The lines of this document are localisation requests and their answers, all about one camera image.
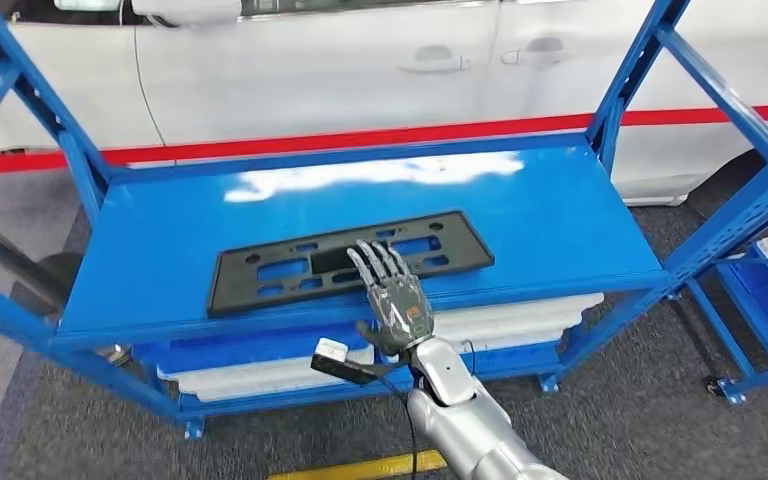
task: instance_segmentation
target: yellow floor marking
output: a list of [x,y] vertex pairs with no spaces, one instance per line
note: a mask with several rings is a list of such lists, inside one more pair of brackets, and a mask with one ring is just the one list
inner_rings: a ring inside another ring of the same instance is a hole
[[[416,454],[416,471],[426,472],[446,466],[446,461],[437,450],[426,450]],[[374,480],[411,473],[413,455],[396,455],[367,462],[338,465],[304,472],[280,473],[266,480]]]

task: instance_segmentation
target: black cable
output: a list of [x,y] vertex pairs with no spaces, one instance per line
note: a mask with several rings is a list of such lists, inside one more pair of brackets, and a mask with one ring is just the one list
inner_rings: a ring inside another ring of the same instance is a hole
[[405,415],[408,416],[408,424],[410,424],[411,427],[411,450],[413,451],[413,468],[411,469],[411,480],[416,480],[416,429],[413,426],[413,419],[410,417],[410,410],[408,410],[408,396],[406,393],[396,388],[396,386],[393,385],[390,380],[387,380],[385,377],[378,377],[378,381],[381,382],[385,387],[389,388],[390,391],[399,398],[399,400],[402,402],[402,405],[405,407]]

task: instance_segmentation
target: robot finger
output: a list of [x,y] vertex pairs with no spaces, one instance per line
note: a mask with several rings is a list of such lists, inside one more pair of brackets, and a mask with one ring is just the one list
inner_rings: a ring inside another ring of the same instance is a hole
[[369,289],[374,287],[375,279],[372,278],[372,272],[367,268],[366,262],[363,261],[363,257],[361,257],[352,247],[346,249],[346,254],[352,260],[352,263],[355,264],[355,267],[357,267],[358,272],[360,273],[360,278],[363,280],[363,284],[366,288]]
[[383,280],[387,278],[387,272],[384,270],[384,265],[382,265],[381,261],[378,260],[378,256],[375,255],[374,251],[372,251],[372,247],[370,247],[369,244],[363,240],[358,240],[357,244],[360,249],[363,250],[363,253],[366,254],[367,258],[369,258],[369,264],[372,265],[372,270],[375,271],[375,275],[378,277],[378,279]]
[[390,256],[396,260],[397,264],[399,264],[399,268],[402,270],[401,273],[405,276],[410,276],[410,268],[408,268],[408,264],[405,263],[405,259],[402,258],[399,252],[397,252],[395,248],[389,246],[387,247],[387,250],[390,251]]
[[388,253],[387,250],[378,242],[373,242],[372,247],[378,250],[378,253],[381,254],[381,259],[384,260],[384,264],[387,265],[387,270],[390,271],[390,275],[394,277],[398,276],[399,269],[396,267],[396,262],[393,261],[393,257],[390,256],[390,253]]

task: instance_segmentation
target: car door handle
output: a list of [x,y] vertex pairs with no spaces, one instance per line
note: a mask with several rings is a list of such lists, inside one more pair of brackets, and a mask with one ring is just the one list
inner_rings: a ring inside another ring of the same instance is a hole
[[537,69],[550,68],[569,58],[564,42],[555,36],[535,38],[525,48],[511,50],[501,55],[505,65],[524,65]]
[[468,58],[456,55],[445,45],[426,45],[400,63],[399,68],[410,73],[451,73],[466,70],[470,65]]

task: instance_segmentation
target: robotic hand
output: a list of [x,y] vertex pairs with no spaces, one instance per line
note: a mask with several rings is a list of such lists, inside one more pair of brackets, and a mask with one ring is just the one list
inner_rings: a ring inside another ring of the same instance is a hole
[[399,253],[362,241],[347,253],[378,323],[377,331],[366,328],[361,334],[408,363],[416,385],[408,394],[408,413],[455,475],[464,480],[566,480],[528,450],[507,412],[469,373],[452,344],[433,335],[431,307]]

